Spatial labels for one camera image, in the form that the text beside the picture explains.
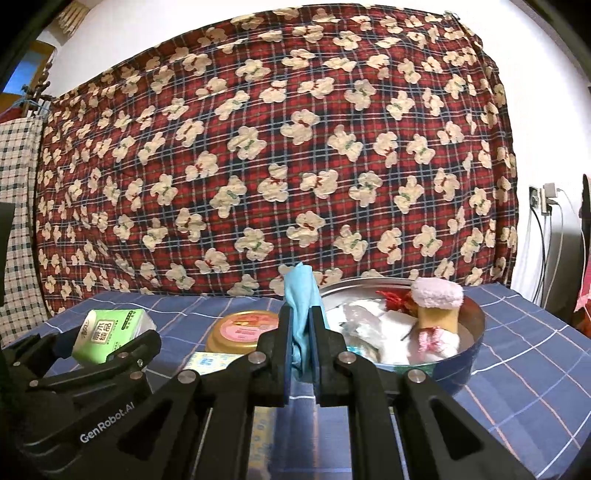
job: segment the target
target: pink label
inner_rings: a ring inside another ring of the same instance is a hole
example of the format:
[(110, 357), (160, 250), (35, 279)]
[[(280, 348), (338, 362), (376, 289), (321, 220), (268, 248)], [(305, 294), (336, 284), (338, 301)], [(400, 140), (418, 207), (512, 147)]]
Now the pink label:
[(226, 320), (220, 328), (222, 336), (232, 342), (256, 342), (263, 332), (277, 328), (277, 319), (262, 313), (239, 315)]

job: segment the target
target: pink fluffy cuff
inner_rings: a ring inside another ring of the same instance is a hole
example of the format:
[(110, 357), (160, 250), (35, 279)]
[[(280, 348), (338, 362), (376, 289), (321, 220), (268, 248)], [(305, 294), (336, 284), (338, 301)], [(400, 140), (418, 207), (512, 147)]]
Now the pink fluffy cuff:
[(416, 279), (411, 295), (418, 306), (425, 308), (457, 309), (464, 302), (464, 290), (460, 285), (436, 277)]

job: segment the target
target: pink bow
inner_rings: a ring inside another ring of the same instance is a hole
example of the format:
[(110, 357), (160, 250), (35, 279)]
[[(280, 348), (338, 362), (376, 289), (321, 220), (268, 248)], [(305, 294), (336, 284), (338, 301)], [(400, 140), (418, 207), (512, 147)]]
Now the pink bow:
[(434, 352), (439, 353), (443, 350), (441, 341), (441, 327), (423, 328), (418, 333), (418, 353)]

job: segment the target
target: gold tin lid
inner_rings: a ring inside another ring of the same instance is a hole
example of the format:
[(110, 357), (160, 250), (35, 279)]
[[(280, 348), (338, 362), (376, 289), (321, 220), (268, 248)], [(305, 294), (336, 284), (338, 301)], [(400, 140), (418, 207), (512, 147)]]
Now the gold tin lid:
[(277, 328), (279, 317), (267, 310), (248, 310), (221, 318), (207, 337), (205, 350), (214, 353), (254, 352), (260, 334)]

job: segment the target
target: round container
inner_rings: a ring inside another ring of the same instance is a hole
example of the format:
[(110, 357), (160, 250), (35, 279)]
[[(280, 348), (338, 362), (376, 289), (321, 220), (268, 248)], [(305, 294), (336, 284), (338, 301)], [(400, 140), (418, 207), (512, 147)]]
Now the round container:
[(256, 350), (260, 334), (277, 328), (279, 317), (267, 310), (248, 310), (221, 318), (207, 337), (206, 352), (240, 353)]
[[(382, 299), (376, 290), (394, 289), (406, 294), (413, 282), (406, 278), (370, 277), (343, 280), (320, 289), (320, 297), (325, 310), (330, 310), (348, 301), (363, 299)], [(474, 344), (453, 357), (432, 363), (420, 365), (384, 365), (383, 369), (403, 372), (410, 368), (419, 368), (437, 381), (441, 388), (453, 395), (457, 393), (470, 379), (472, 364), (482, 345), (485, 330), (484, 312), (468, 297), (460, 307), (459, 322), (472, 334)]]

